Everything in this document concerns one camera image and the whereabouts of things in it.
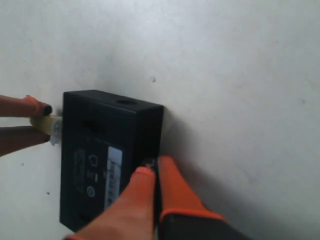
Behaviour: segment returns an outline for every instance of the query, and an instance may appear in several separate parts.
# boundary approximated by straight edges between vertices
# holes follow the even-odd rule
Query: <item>gray surface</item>
[[[1,0],[0,91],[56,110],[81,89],[163,104],[162,152],[207,206],[255,239],[315,240],[319,12],[313,0]],[[2,239],[68,233],[59,176],[58,146],[1,158]]]

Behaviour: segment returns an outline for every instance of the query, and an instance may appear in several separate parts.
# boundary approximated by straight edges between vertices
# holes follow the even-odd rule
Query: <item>white wall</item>
[[[163,104],[162,152],[207,206],[254,239],[319,239],[319,1],[0,0],[0,30],[0,94]],[[59,177],[58,146],[1,158],[1,239],[69,232]]]

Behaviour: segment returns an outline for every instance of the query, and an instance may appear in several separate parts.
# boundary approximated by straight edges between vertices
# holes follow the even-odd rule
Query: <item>black plastic box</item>
[[[97,90],[63,94],[60,222],[84,227],[159,154],[164,107]]]

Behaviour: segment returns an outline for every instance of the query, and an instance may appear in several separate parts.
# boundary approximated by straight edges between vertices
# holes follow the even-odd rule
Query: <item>circular hole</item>
[[[116,102],[118,104],[123,104],[123,105],[136,105],[137,104],[135,101],[131,101],[131,100],[118,100]]]

